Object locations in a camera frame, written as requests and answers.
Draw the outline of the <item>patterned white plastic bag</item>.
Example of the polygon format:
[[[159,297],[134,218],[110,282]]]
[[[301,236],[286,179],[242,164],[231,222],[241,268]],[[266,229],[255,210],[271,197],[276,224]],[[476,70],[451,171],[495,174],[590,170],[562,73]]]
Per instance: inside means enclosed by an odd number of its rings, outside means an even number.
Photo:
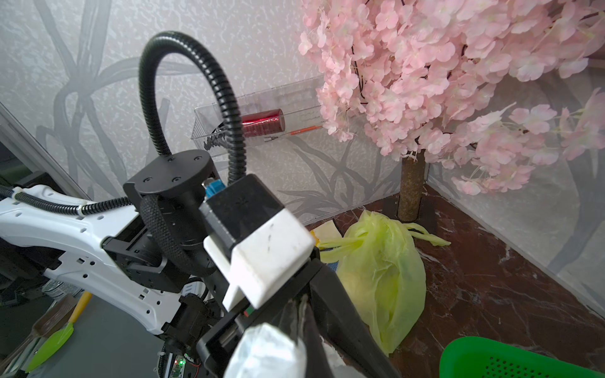
[[[304,377],[306,349],[277,327],[263,323],[246,332],[225,370],[225,377]]]

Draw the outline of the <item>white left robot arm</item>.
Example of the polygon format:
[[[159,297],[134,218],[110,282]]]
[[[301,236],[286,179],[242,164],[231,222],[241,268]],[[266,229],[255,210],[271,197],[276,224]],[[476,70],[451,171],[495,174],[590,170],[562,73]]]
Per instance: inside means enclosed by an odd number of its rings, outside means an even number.
[[[209,153],[174,154],[155,99],[165,56],[188,58],[222,115],[228,179]],[[1,190],[1,239],[18,250],[58,252],[44,275],[123,310],[185,357],[197,376],[223,377],[267,325],[294,343],[305,377],[331,377],[324,342],[363,376],[396,377],[310,232],[247,172],[238,102],[222,67],[198,41],[165,31],[147,43],[140,102],[157,157],[100,203],[46,185]]]

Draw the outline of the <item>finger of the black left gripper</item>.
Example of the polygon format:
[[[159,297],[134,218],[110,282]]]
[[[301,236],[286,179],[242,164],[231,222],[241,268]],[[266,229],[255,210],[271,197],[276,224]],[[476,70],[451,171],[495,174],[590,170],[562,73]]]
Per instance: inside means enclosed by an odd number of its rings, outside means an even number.
[[[320,265],[310,280],[310,305],[318,330],[368,377],[399,377],[400,372],[374,341],[337,274]]]
[[[297,327],[298,336],[306,349],[305,378],[334,378],[308,295],[300,299]]]

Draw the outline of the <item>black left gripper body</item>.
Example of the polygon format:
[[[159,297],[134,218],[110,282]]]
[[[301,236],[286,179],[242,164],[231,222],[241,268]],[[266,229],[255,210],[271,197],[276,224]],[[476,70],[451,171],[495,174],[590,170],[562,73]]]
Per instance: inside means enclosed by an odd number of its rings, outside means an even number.
[[[321,327],[315,314],[319,279],[330,268],[313,258],[258,310],[244,303],[229,311],[199,340],[196,350],[212,377],[223,377],[244,335],[256,326],[270,324],[295,344],[305,347],[306,376],[330,377]]]

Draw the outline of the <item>green avocado print plastic bag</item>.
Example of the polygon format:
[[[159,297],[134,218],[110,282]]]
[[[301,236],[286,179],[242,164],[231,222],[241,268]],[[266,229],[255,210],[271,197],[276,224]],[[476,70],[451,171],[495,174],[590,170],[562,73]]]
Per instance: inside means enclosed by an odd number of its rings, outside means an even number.
[[[426,273],[415,242],[445,247],[447,240],[416,223],[365,210],[341,234],[332,221],[311,232],[321,261],[336,273],[383,353],[392,354],[425,309]]]

